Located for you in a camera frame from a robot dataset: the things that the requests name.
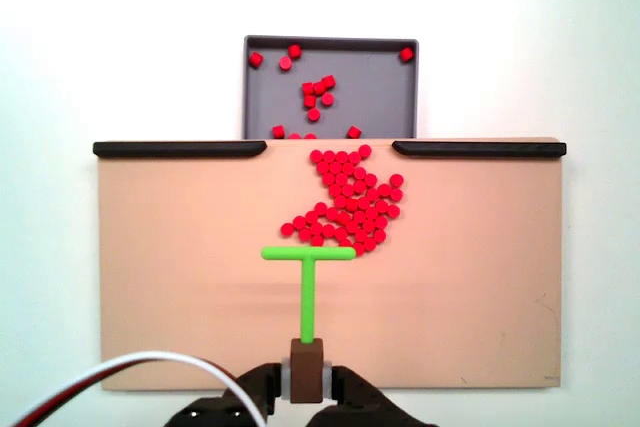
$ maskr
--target brown block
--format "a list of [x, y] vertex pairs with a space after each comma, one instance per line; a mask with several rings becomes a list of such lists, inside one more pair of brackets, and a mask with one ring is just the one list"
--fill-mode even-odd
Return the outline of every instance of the brown block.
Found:
[[322, 339], [303, 344], [291, 341], [291, 403], [312, 404], [322, 402], [322, 365], [324, 353]]

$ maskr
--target red disc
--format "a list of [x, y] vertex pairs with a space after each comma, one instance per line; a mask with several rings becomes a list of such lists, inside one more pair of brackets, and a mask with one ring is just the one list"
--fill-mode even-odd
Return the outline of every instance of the red disc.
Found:
[[319, 174], [326, 174], [327, 172], [329, 172], [329, 164], [324, 160], [322, 162], [318, 162], [318, 165], [316, 165], [316, 170]]
[[375, 174], [367, 174], [364, 176], [364, 183], [367, 184], [367, 187], [374, 187], [378, 183], [378, 178]]
[[373, 240], [375, 240], [377, 243], [381, 243], [384, 242], [384, 239], [387, 238], [387, 234], [384, 233], [384, 230], [376, 230], [373, 233]]
[[366, 170], [364, 170], [364, 167], [356, 167], [356, 168], [353, 170], [353, 176], [354, 176], [356, 179], [362, 180], [362, 179], [364, 179], [364, 178], [367, 176], [367, 171], [366, 171]]
[[364, 241], [364, 250], [366, 250], [367, 252], [371, 252], [375, 248], [376, 248], [376, 241], [373, 240], [371, 237], [368, 237]]
[[371, 202], [369, 202], [369, 199], [367, 199], [366, 197], [360, 197], [358, 199], [358, 208], [360, 210], [367, 210], [370, 206]]
[[311, 228], [309, 230], [311, 230], [313, 235], [322, 235], [322, 224], [320, 222], [314, 222], [311, 224]]
[[338, 184], [333, 184], [329, 187], [329, 195], [331, 197], [338, 197], [342, 193], [342, 188]]
[[331, 172], [334, 175], [339, 174], [340, 172], [342, 172], [342, 164], [335, 161], [331, 162], [329, 164], [329, 172]]
[[349, 162], [349, 154], [347, 154], [344, 150], [341, 150], [336, 154], [336, 162], [340, 162], [341, 164]]
[[326, 186], [329, 186], [335, 182], [336, 178], [331, 172], [327, 172], [322, 176], [322, 183]]
[[378, 197], [380, 197], [380, 194], [378, 193], [378, 189], [374, 189], [372, 187], [369, 190], [367, 190], [367, 199], [369, 199], [371, 202], [375, 202], [376, 200], [378, 200]]
[[376, 202], [376, 210], [379, 214], [384, 214], [389, 208], [389, 204], [385, 200], [379, 200]]
[[335, 205], [338, 209], [344, 209], [347, 205], [347, 199], [339, 195], [336, 197], [336, 200], [333, 201], [333, 205]]
[[355, 167], [353, 166], [353, 164], [351, 162], [346, 162], [346, 163], [342, 164], [342, 171], [347, 175], [353, 174], [353, 170], [354, 169], [355, 169]]
[[293, 224], [289, 222], [287, 222], [286, 224], [282, 224], [282, 227], [280, 227], [280, 233], [285, 237], [289, 237], [290, 235], [293, 235], [294, 230], [295, 228], [293, 227]]
[[376, 227], [378, 227], [380, 230], [385, 229], [387, 225], [389, 225], [389, 221], [382, 216], [378, 217], [374, 222], [376, 223]]
[[315, 122], [320, 118], [320, 111], [315, 107], [313, 109], [309, 109], [309, 112], [307, 112], [307, 117], [309, 117], [309, 120], [311, 122]]
[[351, 152], [349, 154], [349, 162], [351, 162], [353, 165], [358, 164], [361, 160], [362, 160], [362, 158], [360, 157], [359, 153]]
[[364, 183], [364, 180], [356, 180], [353, 183], [353, 190], [356, 194], [363, 194], [367, 190], [367, 184]]
[[397, 218], [400, 215], [400, 207], [395, 204], [391, 204], [387, 210], [387, 215], [392, 219]]
[[367, 216], [365, 215], [365, 213], [361, 210], [357, 210], [353, 213], [353, 220], [355, 220], [356, 222], [358, 222], [359, 224], [361, 224], [362, 222], [364, 222], [366, 220]]
[[366, 159], [371, 155], [371, 146], [367, 144], [361, 145], [360, 148], [358, 149], [358, 153], [360, 154], [360, 157], [362, 157], [363, 159]]
[[325, 224], [322, 227], [322, 235], [324, 235], [327, 239], [330, 239], [336, 233], [336, 228], [331, 224]]
[[391, 186], [389, 184], [380, 184], [378, 186], [380, 197], [389, 197], [391, 195]]
[[318, 221], [318, 214], [316, 214], [315, 210], [310, 210], [304, 216], [304, 220], [306, 220], [308, 224], [313, 224]]
[[352, 247], [355, 249], [356, 255], [358, 257], [364, 254], [364, 245], [362, 245], [360, 242], [356, 242], [355, 244], [352, 245]]
[[373, 232], [376, 228], [376, 223], [373, 220], [367, 219], [362, 223], [362, 228], [365, 232]]
[[322, 152], [320, 152], [319, 150], [312, 150], [311, 154], [309, 154], [309, 158], [311, 159], [311, 162], [317, 164], [322, 160]]
[[329, 207], [327, 209], [327, 219], [336, 220], [338, 218], [338, 209], [335, 207]]
[[289, 70], [291, 68], [291, 59], [287, 56], [284, 56], [280, 59], [280, 68], [282, 70]]
[[311, 231], [309, 229], [302, 229], [298, 232], [298, 238], [303, 242], [307, 242], [311, 238]]
[[351, 197], [353, 195], [353, 185], [344, 184], [342, 186], [342, 195], [344, 195], [345, 197]]
[[400, 189], [391, 189], [391, 200], [400, 202], [402, 200], [402, 191]]
[[404, 183], [404, 177], [402, 177], [400, 174], [393, 174], [389, 178], [389, 183], [394, 187], [400, 187]]
[[303, 229], [306, 225], [307, 225], [307, 221], [301, 215], [293, 219], [293, 226], [295, 227], [296, 230]]

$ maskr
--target white cable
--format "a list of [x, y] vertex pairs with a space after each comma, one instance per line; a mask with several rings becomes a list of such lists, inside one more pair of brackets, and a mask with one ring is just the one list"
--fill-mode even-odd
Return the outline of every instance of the white cable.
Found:
[[21, 415], [18, 418], [18, 420], [16, 420], [16, 422], [10, 425], [18, 424], [25, 417], [31, 414], [31, 412], [33, 412], [40, 406], [44, 405], [45, 403], [50, 401], [52, 398], [59, 395], [61, 392], [64, 392], [65, 390], [69, 389], [70, 387], [74, 386], [79, 382], [82, 382], [88, 379], [89, 377], [99, 374], [104, 370], [118, 367], [122, 364], [127, 364], [129, 362], [143, 361], [143, 360], [172, 360], [175, 362], [182, 362], [184, 364], [191, 364], [196, 367], [200, 367], [202, 370], [206, 370], [207, 372], [215, 376], [217, 379], [221, 380], [227, 387], [229, 387], [229, 389], [231, 389], [231, 391], [234, 394], [236, 394], [238, 399], [240, 399], [240, 401], [247, 408], [247, 410], [251, 414], [251, 417], [253, 417], [253, 420], [256, 422], [256, 425], [258, 427], [267, 427], [267, 423], [262, 418], [262, 414], [260, 414], [260, 410], [258, 410], [258, 407], [256, 406], [256, 404], [253, 402], [253, 400], [251, 400], [251, 397], [249, 397], [249, 395], [244, 391], [244, 389], [240, 387], [231, 377], [225, 374], [222, 370], [220, 370], [214, 365], [208, 364], [207, 362], [198, 359], [197, 357], [192, 357], [190, 355], [185, 355], [185, 354], [179, 354], [177, 352], [162, 352], [162, 351], [135, 352], [133, 354], [123, 355], [120, 357], [116, 357], [115, 359], [111, 359], [106, 362], [103, 362], [97, 367], [94, 367], [88, 372], [85, 372], [79, 377], [76, 377], [75, 379], [71, 380], [60, 389], [56, 390], [52, 394], [48, 395], [41, 401], [34, 404], [31, 408], [29, 408], [29, 410], [27, 410], [24, 413], [24, 415]]

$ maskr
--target cluster of red pieces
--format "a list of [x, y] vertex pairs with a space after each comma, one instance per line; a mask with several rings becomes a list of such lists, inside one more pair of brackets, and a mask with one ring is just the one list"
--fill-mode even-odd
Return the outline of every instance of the cluster of red pieces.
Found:
[[[313, 246], [322, 246], [325, 240], [334, 239], [341, 247], [353, 247], [358, 256], [384, 242], [388, 219], [400, 215], [396, 202], [402, 200], [400, 187], [404, 178], [394, 174], [389, 183], [378, 184], [375, 174], [358, 166], [370, 155], [371, 147], [366, 144], [350, 154], [332, 150], [311, 152], [311, 161], [333, 197], [333, 206], [318, 202], [304, 216], [283, 224], [282, 235], [290, 237], [297, 231], [302, 242]], [[326, 218], [326, 222], [321, 222], [322, 218]]]

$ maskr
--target black edge strip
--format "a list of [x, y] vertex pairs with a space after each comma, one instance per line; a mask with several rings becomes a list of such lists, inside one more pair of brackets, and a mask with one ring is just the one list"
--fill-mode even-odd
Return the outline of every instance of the black edge strip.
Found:
[[103, 159], [255, 157], [267, 148], [264, 140], [228, 142], [95, 142], [93, 153]]
[[415, 157], [559, 158], [567, 153], [562, 142], [422, 142], [396, 140], [396, 152]]

